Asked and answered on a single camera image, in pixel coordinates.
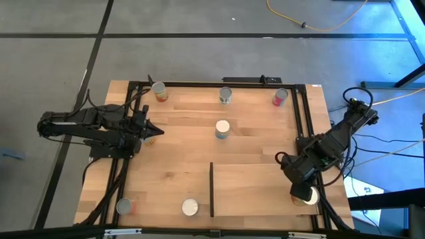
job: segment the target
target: black floor stripe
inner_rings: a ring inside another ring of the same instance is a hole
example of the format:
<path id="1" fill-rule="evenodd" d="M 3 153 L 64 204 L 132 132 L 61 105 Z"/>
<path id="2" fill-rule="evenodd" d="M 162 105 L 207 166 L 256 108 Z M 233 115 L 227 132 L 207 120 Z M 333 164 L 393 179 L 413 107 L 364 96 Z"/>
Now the black floor stripe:
<path id="1" fill-rule="evenodd" d="M 90 54 L 90 58 L 87 63 L 86 73 L 83 77 L 80 89 L 78 91 L 73 110 L 75 110 L 80 104 L 83 103 L 83 100 L 87 91 L 88 83 L 90 81 L 90 77 L 93 72 L 93 67 L 99 53 L 100 43 L 102 42 L 102 37 L 100 37 L 100 35 L 103 34 L 103 32 L 105 31 L 106 24 L 108 23 L 108 19 L 109 19 L 113 4 L 114 4 L 114 0 L 109 0 L 106 6 L 105 14 L 102 19 L 102 23 L 100 25 L 100 29 L 98 33 L 99 37 L 97 37 L 96 40 L 94 41 L 92 53 Z M 69 135 L 65 135 L 64 137 L 65 142 L 70 142 L 71 139 L 72 137 Z M 35 222 L 35 229 L 44 228 L 44 225 L 46 223 L 46 219 L 48 216 L 48 212 L 50 210 L 50 206 L 54 198 L 54 193 L 56 192 L 56 188 L 59 183 L 60 174 L 65 164 L 65 159 L 66 159 L 66 155 L 68 154 L 68 150 L 69 150 L 69 143 L 63 143 L 60 145 L 59 153 L 57 154 L 57 157 L 55 160 L 56 163 L 54 165 L 52 177 L 50 178 L 50 181 L 46 190 L 46 194 L 44 195 L 44 199 L 40 207 L 39 215 L 37 216 L 37 221 Z"/>
<path id="2" fill-rule="evenodd" d="M 0 39 L 87 39 L 98 33 L 0 33 Z"/>
<path id="3" fill-rule="evenodd" d="M 106 33 L 107 39 L 276 38 L 276 39 L 408 39 L 404 33 Z"/>

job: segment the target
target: metal clamp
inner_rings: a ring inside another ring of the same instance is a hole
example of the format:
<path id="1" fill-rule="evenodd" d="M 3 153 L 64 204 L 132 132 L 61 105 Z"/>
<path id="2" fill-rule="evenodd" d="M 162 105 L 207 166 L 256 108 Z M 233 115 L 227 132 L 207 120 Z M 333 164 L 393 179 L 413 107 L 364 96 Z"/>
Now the metal clamp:
<path id="1" fill-rule="evenodd" d="M 326 239 L 325 234 L 314 234 L 305 232 L 289 232 L 288 238 L 295 239 Z"/>
<path id="2" fill-rule="evenodd" d="M 141 228 L 131 229 L 107 229 L 104 236 L 118 236 L 118 235 L 134 235 L 141 234 Z"/>
<path id="3" fill-rule="evenodd" d="M 211 238 L 220 238 L 221 237 L 221 230 L 210 230 L 210 237 Z"/>

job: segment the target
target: red can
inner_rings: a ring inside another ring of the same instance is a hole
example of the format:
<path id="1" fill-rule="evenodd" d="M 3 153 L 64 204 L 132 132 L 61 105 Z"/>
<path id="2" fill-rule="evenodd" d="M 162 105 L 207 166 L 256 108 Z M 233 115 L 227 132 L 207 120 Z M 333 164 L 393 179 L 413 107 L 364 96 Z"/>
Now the red can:
<path id="1" fill-rule="evenodd" d="M 153 93 L 155 93 L 155 97 L 157 98 L 157 101 L 164 102 L 168 99 L 168 94 L 165 91 L 165 85 L 162 82 L 155 82 L 152 85 Z"/>
<path id="2" fill-rule="evenodd" d="M 285 89 L 280 88 L 278 89 L 278 91 L 276 91 L 276 94 L 274 95 L 272 103 L 275 106 L 282 106 L 285 103 L 285 100 L 287 97 L 288 97 L 288 92 Z"/>

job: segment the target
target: metal stand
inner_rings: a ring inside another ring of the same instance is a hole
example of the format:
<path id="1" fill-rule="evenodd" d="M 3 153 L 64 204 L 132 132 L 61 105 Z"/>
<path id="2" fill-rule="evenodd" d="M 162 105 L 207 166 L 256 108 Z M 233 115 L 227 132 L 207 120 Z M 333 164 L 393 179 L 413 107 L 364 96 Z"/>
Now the metal stand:
<path id="1" fill-rule="evenodd" d="M 416 9 L 416 12 L 418 13 L 419 17 L 422 19 L 422 22 L 425 24 L 425 2 L 422 0 L 410 0 L 413 4 L 413 7 Z M 403 28 L 404 33 L 406 33 L 409 38 L 409 43 L 413 48 L 413 51 L 416 53 L 416 56 L 418 57 L 419 62 L 422 64 L 419 66 L 416 70 L 412 71 L 410 74 L 405 76 L 403 79 L 399 80 L 398 82 L 361 82 L 361 87 L 369 88 L 369 89 L 406 89 L 406 90 L 412 90 L 412 89 L 421 89 L 425 88 L 425 83 L 413 83 L 423 75 L 425 75 L 425 57 L 421 53 L 419 46 L 416 44 L 416 39 L 410 32 L 410 29 L 408 28 L 405 20 L 403 19 L 403 16 L 401 15 L 401 12 L 398 10 L 398 7 L 394 0 L 390 1 L 390 4 L 392 6 L 392 9 L 394 10 L 394 13 L 396 14 L 398 21 L 400 22 L 401 27 Z"/>
<path id="2" fill-rule="evenodd" d="M 365 195 L 348 199 L 351 210 L 406 208 L 410 204 L 425 206 L 425 189 L 410 189 L 380 195 Z"/>
<path id="3" fill-rule="evenodd" d="M 398 82 L 361 82 L 361 87 L 369 89 L 421 89 L 425 83 L 413 83 L 425 75 L 425 64 L 405 76 Z"/>

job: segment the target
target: white can lid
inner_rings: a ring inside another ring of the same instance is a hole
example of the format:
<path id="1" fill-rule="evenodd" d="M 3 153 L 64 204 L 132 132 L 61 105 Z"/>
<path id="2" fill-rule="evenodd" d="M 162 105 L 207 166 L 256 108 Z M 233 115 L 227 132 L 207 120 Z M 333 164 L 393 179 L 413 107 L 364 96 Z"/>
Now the white can lid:
<path id="1" fill-rule="evenodd" d="M 193 216 L 198 212 L 199 206 L 195 199 L 186 199 L 181 205 L 181 210 L 186 216 Z"/>
<path id="2" fill-rule="evenodd" d="M 218 130 L 218 132 L 226 133 L 230 129 L 230 124 L 226 120 L 219 120 L 215 124 L 215 128 Z"/>

